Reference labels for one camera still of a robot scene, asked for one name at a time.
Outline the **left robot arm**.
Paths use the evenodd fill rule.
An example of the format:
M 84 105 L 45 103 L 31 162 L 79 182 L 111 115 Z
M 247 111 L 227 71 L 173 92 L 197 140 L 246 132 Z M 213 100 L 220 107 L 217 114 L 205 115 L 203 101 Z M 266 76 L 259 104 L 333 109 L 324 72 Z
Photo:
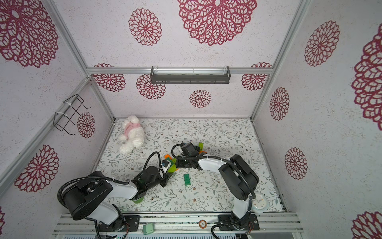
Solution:
M 92 221 L 98 239 L 102 238 L 100 231 L 119 231 L 123 228 L 129 230 L 129 222 L 120 209 L 104 200 L 125 198 L 140 203 L 148 190 L 157 185 L 165 187 L 173 175 L 169 169 L 174 166 L 174 162 L 168 155 L 158 162 L 158 167 L 150 166 L 146 162 L 142 171 L 130 181 L 115 180 L 104 176 L 100 171 L 73 179 L 59 188 L 57 199 L 69 210 L 73 220 Z

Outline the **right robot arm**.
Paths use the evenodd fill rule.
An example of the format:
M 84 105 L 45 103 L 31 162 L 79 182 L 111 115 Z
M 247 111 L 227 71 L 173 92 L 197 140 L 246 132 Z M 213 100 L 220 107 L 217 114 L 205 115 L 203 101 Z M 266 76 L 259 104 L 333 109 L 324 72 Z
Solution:
M 231 226 L 238 229 L 245 228 L 252 214 L 252 205 L 256 198 L 255 189 L 260 179 L 241 156 L 235 154 L 230 158 L 224 158 L 209 155 L 198 151 L 191 142 L 175 144 L 171 149 L 171 155 L 176 159 L 178 168 L 194 168 L 220 174 L 233 195 L 234 206 L 229 219 L 211 227 L 211 234 L 215 239 L 218 238 L 214 232 L 216 228 L 227 229 Z

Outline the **lime lego brick bottom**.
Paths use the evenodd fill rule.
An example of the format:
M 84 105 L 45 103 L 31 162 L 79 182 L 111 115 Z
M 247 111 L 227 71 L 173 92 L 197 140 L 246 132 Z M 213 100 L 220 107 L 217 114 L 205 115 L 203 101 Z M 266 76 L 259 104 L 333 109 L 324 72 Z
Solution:
M 176 164 L 172 164 L 169 169 L 167 170 L 168 173 L 174 173 L 178 170 L 178 168 L 176 167 Z

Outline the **dark green lego brick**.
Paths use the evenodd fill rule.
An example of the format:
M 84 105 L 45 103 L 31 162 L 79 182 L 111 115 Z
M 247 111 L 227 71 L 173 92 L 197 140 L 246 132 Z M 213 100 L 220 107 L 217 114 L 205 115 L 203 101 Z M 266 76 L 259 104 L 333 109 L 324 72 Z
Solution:
M 184 174 L 184 184 L 186 186 L 190 186 L 191 185 L 191 179 L 190 179 L 190 175 L 189 174 Z

